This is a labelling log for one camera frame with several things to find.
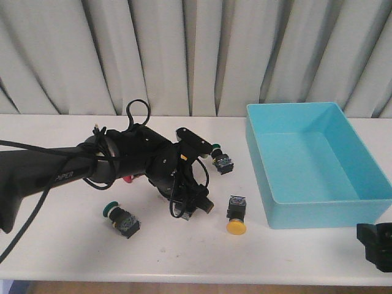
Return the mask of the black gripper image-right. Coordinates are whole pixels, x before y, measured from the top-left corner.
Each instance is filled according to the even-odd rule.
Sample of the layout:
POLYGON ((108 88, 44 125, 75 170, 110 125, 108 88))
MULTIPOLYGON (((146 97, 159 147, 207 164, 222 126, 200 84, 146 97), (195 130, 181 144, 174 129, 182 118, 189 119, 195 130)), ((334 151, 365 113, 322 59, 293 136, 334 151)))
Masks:
POLYGON ((356 237, 365 248, 365 258, 384 273, 391 272, 391 222, 357 224, 356 237))

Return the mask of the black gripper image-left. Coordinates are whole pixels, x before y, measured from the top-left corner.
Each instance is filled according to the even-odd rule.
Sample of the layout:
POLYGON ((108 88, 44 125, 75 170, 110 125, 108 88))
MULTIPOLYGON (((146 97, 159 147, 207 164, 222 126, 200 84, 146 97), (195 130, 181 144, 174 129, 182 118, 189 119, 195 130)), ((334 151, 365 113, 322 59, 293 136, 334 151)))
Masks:
POLYGON ((208 142, 182 139, 169 144, 150 162, 145 171, 149 182, 167 199, 197 199, 195 206, 206 214, 214 208, 206 185, 194 179, 192 165, 208 155, 208 142))

